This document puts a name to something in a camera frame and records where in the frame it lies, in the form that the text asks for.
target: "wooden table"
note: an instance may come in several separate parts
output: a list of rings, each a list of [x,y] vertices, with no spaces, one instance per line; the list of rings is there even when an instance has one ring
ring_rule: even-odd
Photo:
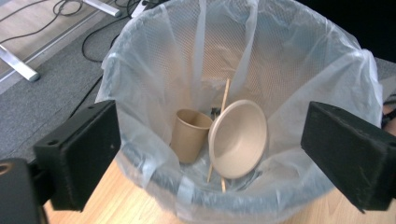
[[[183,223],[165,212],[143,189],[128,180],[113,161],[83,213],[53,211],[45,205],[49,223]],[[283,224],[392,224],[396,223],[396,204],[387,212],[359,212],[337,189],[315,200]]]

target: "black object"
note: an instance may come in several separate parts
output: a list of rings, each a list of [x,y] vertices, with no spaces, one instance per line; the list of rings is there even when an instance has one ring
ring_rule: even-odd
[[[35,161],[0,161],[0,223],[45,223],[48,199],[55,210],[82,211],[119,149],[114,101],[77,113],[35,144]]]
[[[375,57],[396,63],[395,0],[298,0],[352,35]]]
[[[388,209],[396,196],[396,137],[347,111],[311,102],[306,154],[359,210]]]

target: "gray carpet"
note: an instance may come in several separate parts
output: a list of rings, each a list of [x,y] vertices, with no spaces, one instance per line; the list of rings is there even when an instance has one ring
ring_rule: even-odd
[[[31,161],[34,158],[33,144],[68,119],[93,83],[103,74],[101,64],[83,58],[83,39],[92,30],[111,21],[114,19],[106,17],[38,67],[36,71],[41,74],[41,78],[37,82],[23,79],[0,95],[0,159],[22,157]],[[86,46],[88,54],[103,59],[111,40],[127,21],[116,23],[93,36]],[[380,79],[396,76],[396,63],[376,61]],[[98,87],[84,105],[94,102]]]

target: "trash bag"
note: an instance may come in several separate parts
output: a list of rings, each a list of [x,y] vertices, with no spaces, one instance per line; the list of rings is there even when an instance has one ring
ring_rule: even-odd
[[[96,101],[117,101],[118,164],[166,210],[197,223],[275,223],[333,184],[301,149],[308,104],[336,105],[379,125],[372,53],[292,0],[173,0],[129,21],[103,63]],[[268,121],[269,146],[249,174],[209,183],[207,144],[194,164],[169,147],[181,108],[210,115],[248,99]]]

